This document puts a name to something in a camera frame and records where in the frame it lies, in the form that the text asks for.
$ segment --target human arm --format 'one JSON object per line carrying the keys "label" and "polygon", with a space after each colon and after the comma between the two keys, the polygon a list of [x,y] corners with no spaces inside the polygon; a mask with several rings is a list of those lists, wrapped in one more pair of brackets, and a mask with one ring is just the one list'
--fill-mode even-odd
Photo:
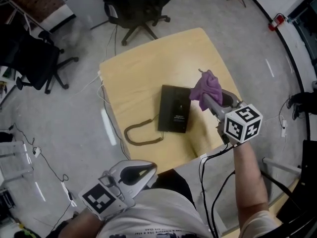
{"label": "human arm", "polygon": [[236,173],[236,202],[238,207],[239,225],[255,213],[268,211],[267,191],[255,153],[249,142],[233,149]]}
{"label": "human arm", "polygon": [[62,229],[58,238],[95,238],[103,223],[86,208]]}

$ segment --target purple cloth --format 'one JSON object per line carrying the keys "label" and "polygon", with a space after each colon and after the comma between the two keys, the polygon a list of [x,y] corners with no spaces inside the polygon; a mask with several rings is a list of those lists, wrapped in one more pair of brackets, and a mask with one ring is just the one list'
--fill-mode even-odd
{"label": "purple cloth", "polygon": [[208,107],[204,104],[203,94],[212,97],[219,105],[222,105],[222,89],[218,78],[210,70],[202,72],[202,77],[198,80],[194,88],[191,89],[189,99],[199,101],[199,107],[205,111]]}

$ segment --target wooden table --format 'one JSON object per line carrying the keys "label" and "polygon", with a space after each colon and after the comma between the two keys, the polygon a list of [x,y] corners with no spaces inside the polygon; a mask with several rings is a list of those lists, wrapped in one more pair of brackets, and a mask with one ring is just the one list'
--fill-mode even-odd
{"label": "wooden table", "polygon": [[[163,84],[194,87],[201,73],[210,69],[223,89],[238,97],[238,90],[216,48],[201,28],[172,34],[148,42],[113,57],[100,65],[104,86],[121,134],[126,127],[154,118],[159,113]],[[158,165],[158,174],[176,168],[222,145],[218,122],[209,110],[202,112],[192,101],[187,132],[164,133],[164,140],[134,146],[126,142],[131,159]],[[158,120],[133,129],[133,141],[143,142],[161,136]]]}

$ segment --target white cube with markers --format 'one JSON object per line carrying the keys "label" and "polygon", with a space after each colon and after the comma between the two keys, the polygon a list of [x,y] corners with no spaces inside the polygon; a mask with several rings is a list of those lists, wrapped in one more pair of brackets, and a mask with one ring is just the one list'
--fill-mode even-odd
{"label": "white cube with markers", "polygon": [[224,133],[244,143],[259,134],[262,120],[262,114],[249,104],[225,115]]}

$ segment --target red object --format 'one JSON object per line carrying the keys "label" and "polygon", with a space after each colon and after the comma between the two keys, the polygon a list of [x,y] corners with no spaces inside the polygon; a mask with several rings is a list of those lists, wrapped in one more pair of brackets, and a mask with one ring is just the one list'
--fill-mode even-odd
{"label": "red object", "polygon": [[268,24],[268,27],[271,31],[275,31],[277,27],[285,21],[285,17],[282,14],[278,14],[275,16],[273,21]]}

